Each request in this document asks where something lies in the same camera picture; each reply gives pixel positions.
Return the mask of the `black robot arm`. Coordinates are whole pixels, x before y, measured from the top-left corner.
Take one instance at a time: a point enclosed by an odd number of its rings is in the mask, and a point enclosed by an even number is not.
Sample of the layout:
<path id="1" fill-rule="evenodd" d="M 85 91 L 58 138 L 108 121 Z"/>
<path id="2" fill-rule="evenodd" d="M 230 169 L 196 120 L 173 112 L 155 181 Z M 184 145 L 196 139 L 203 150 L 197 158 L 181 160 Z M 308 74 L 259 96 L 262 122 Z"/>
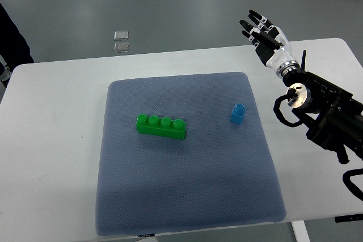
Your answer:
<path id="1" fill-rule="evenodd" d="M 362 158 L 362 103 L 341 87 L 305 71 L 305 63 L 286 61 L 276 74 L 288 87 L 276 99 L 273 111 L 290 128 L 305 125 L 306 137 L 337 154 L 339 163 L 349 162 L 346 148 Z"/>

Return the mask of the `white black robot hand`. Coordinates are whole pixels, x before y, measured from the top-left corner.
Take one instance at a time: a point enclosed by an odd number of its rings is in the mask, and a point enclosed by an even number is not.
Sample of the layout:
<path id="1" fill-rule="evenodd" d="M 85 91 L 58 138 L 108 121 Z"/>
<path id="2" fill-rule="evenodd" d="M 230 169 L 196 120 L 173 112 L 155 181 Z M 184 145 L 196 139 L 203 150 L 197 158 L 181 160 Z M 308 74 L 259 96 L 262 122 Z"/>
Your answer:
<path id="1" fill-rule="evenodd" d="M 243 27 L 242 35 L 255 47 L 255 52 L 265 67 L 273 69 L 279 78 L 288 72 L 300 68 L 292 55 L 292 46 L 283 31 L 268 18 L 254 10 L 249 11 L 250 24 L 245 20 L 239 23 Z"/>

